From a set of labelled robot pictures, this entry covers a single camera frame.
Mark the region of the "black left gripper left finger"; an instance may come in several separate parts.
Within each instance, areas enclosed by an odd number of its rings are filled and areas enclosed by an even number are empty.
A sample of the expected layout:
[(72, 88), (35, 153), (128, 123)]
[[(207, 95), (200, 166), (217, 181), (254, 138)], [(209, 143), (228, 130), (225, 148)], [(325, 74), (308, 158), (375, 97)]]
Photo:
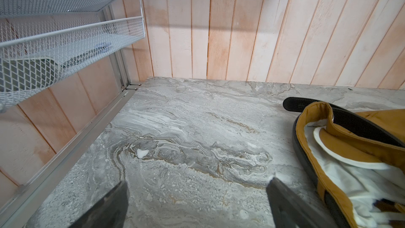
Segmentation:
[(69, 228), (123, 228), (128, 207), (128, 185), (122, 180)]

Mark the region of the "aluminium frame rails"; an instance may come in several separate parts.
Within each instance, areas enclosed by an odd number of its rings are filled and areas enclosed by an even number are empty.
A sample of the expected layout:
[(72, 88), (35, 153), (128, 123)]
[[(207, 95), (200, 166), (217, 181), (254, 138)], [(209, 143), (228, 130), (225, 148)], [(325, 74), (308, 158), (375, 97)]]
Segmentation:
[(22, 228), (135, 94), (129, 45), (1, 112), (1, 227)]

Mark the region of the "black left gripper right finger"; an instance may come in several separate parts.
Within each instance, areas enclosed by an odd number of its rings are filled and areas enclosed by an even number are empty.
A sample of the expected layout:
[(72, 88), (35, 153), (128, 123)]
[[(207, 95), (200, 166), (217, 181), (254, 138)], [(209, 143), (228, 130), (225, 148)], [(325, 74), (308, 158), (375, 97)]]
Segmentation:
[(266, 193), (277, 228), (335, 228), (336, 224), (309, 206), (281, 180), (273, 177)]

